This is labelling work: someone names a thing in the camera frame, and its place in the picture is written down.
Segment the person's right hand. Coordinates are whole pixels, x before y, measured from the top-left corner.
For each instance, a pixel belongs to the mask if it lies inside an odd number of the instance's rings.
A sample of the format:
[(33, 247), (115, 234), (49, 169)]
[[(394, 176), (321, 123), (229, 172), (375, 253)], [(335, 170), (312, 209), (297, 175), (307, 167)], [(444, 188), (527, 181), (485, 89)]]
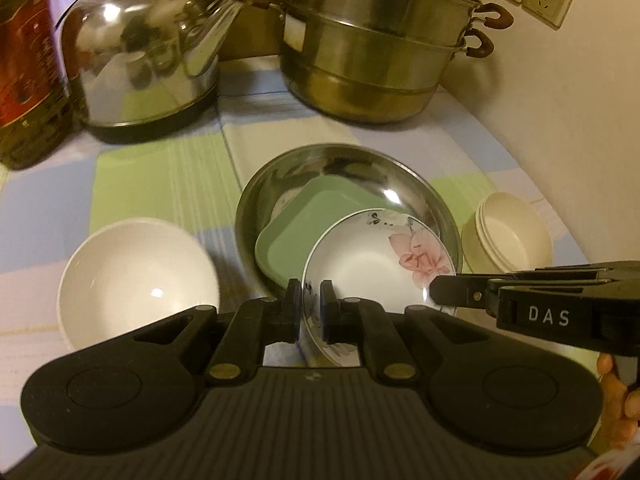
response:
[(639, 390), (630, 391), (623, 384), (609, 354), (600, 354), (597, 371), (601, 375), (603, 393), (600, 433), (610, 448), (622, 448), (639, 429)]

